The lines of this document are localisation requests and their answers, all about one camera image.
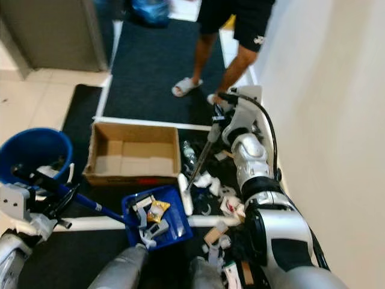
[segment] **blue plastic basket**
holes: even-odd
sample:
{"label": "blue plastic basket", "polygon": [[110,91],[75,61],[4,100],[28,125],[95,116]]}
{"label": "blue plastic basket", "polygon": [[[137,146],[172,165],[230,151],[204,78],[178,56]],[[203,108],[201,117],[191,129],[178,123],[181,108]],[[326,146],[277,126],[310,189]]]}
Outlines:
{"label": "blue plastic basket", "polygon": [[0,148],[0,182],[4,184],[25,181],[11,174],[12,166],[24,164],[30,169],[47,166],[58,160],[65,162],[54,179],[60,178],[72,159],[72,144],[61,131],[50,128],[33,128],[22,131],[7,140]]}
{"label": "blue plastic basket", "polygon": [[[177,188],[172,185],[154,188],[152,190],[143,191],[141,193],[123,198],[122,210],[125,220],[139,225],[139,220],[132,210],[130,210],[130,207],[150,195],[153,195],[156,200],[161,200],[171,204],[162,217],[162,219],[165,219],[168,223],[168,231],[154,238],[156,241],[156,247],[150,248],[150,250],[157,250],[193,237],[193,232],[188,224],[179,192]],[[130,246],[134,246],[140,241],[137,227],[129,228],[126,226],[126,233]]]}

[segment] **cardboard box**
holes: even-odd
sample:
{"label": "cardboard box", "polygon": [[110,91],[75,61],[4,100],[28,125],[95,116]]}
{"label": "cardboard box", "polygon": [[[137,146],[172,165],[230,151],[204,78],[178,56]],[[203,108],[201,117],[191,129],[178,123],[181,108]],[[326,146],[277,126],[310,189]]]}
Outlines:
{"label": "cardboard box", "polygon": [[93,124],[83,171],[91,185],[173,184],[179,172],[176,128]]}

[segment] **metal leg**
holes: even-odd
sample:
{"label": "metal leg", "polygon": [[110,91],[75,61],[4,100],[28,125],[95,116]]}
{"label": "metal leg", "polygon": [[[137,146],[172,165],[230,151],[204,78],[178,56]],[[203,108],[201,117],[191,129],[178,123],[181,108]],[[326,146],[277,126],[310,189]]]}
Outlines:
{"label": "metal leg", "polygon": [[143,245],[124,250],[104,267],[88,289],[136,289],[147,256]]}

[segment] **white pipe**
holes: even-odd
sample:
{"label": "white pipe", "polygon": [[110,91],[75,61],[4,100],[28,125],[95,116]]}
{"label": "white pipe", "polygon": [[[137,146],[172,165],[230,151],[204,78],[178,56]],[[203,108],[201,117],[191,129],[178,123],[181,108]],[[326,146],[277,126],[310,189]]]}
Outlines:
{"label": "white pipe", "polygon": [[72,223],[71,228],[66,229],[58,225],[55,227],[54,232],[122,230],[125,228],[125,224],[106,216],[63,218],[63,220]]}
{"label": "white pipe", "polygon": [[225,216],[192,215],[188,217],[188,223],[191,227],[214,227],[219,221],[223,221],[229,227],[238,226],[241,223],[237,218]]}
{"label": "white pipe", "polygon": [[[100,217],[80,217],[80,218],[63,218],[63,220],[72,223],[71,228],[66,229],[61,225],[57,225],[54,232],[71,232],[71,231],[102,231],[102,230],[123,230],[125,224],[120,223],[107,216]],[[193,215],[188,217],[188,223],[191,227],[214,227],[219,221],[223,221],[227,226],[237,226],[240,221],[232,217],[224,216],[201,216]]]}

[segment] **white slipper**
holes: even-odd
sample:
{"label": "white slipper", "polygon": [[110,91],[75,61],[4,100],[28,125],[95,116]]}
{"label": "white slipper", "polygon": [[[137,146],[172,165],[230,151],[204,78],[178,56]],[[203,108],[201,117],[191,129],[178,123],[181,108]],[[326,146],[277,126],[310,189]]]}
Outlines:
{"label": "white slipper", "polygon": [[175,84],[174,87],[171,89],[171,92],[177,98],[181,98],[185,96],[187,93],[189,93],[191,90],[196,89],[202,83],[203,83],[203,80],[200,79],[198,84],[194,85],[193,82],[191,81],[191,78],[186,77],[183,80],[179,81],[177,84]]}

